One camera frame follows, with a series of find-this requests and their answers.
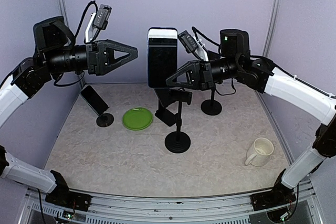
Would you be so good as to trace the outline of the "black folding phone stand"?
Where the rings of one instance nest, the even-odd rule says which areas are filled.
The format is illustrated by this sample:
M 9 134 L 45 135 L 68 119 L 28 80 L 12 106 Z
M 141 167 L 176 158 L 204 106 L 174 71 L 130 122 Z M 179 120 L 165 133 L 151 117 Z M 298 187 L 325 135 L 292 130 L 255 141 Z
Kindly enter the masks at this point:
M 180 97 L 181 90 L 177 89 L 154 89 L 155 94 L 158 98 L 159 105 L 155 113 L 155 116 L 160 119 L 167 126 L 176 127 L 182 126 L 182 99 Z M 167 107 L 174 102 L 178 101 L 178 113 L 173 114 L 167 109 Z

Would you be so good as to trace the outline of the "black round-base clamp stand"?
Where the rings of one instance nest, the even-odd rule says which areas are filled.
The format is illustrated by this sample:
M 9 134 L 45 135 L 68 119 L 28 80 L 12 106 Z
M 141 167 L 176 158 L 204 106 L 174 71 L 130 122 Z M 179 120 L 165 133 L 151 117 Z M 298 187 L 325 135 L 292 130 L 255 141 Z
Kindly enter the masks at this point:
M 219 115 L 222 111 L 222 105 L 215 100 L 215 91 L 215 88 L 211 89 L 211 98 L 201 104 L 202 112 L 210 116 Z

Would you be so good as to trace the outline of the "black tall round-base stand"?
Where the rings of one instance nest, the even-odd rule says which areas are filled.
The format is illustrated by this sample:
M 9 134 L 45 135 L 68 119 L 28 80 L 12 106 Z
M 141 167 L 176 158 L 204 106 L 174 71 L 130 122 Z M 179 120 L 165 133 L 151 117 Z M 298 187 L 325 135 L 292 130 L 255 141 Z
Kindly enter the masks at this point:
M 173 101 L 178 101 L 178 112 L 176 116 L 176 131 L 171 132 L 165 138 L 165 147 L 172 153 L 180 154 L 186 152 L 190 145 L 190 137 L 181 131 L 182 127 L 182 103 L 191 104 L 192 92 L 171 89 L 169 96 Z

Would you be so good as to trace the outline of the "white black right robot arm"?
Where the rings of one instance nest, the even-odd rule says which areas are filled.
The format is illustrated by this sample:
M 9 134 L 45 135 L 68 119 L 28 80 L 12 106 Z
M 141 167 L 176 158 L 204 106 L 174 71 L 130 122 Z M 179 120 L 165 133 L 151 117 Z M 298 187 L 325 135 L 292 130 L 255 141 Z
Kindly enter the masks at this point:
M 321 123 L 312 145 L 278 176 L 268 194 L 273 205 L 281 204 L 303 178 L 326 158 L 335 156 L 335 95 L 297 78 L 266 57 L 251 55 L 246 31 L 221 30 L 217 53 L 206 50 L 204 44 L 187 31 L 180 33 L 178 39 L 186 52 L 197 59 L 182 65 L 168 77 L 168 86 L 204 91 L 223 80 L 235 79 L 259 93 L 295 105 Z

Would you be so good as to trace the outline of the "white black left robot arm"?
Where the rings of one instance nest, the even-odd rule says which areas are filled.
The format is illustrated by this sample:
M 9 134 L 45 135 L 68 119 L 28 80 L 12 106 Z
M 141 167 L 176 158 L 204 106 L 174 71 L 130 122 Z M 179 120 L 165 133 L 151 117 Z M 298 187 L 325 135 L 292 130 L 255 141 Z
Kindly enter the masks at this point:
M 1 83 L 1 124 L 45 83 L 57 80 L 66 72 L 104 76 L 136 59 L 135 47 L 113 40 L 98 40 L 76 45 L 72 31 L 63 16 L 56 16 L 33 26 L 35 52 L 24 59 Z M 63 176 L 54 170 L 29 165 L 1 147 L 1 178 L 35 187 L 66 206 L 73 201 Z

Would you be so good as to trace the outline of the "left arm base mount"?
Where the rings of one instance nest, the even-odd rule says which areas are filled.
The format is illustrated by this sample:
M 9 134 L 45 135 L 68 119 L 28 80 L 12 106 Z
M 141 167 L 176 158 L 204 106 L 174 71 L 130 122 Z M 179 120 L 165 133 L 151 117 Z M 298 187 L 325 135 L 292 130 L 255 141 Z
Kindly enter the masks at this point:
M 54 170 L 50 172 L 55 178 L 56 187 L 46 194 L 45 201 L 72 210 L 87 212 L 92 197 L 89 194 L 71 191 L 61 173 Z

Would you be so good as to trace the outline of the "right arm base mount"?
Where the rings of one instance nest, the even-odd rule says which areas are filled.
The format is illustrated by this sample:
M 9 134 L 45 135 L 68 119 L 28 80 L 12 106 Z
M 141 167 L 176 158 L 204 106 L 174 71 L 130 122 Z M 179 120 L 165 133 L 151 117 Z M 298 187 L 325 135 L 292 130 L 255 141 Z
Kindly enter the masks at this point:
M 270 191 L 256 193 L 250 196 L 254 211 L 281 206 L 290 203 L 290 201 L 297 200 L 294 189 L 290 189 L 281 183 L 284 172 L 285 169 L 279 174 Z

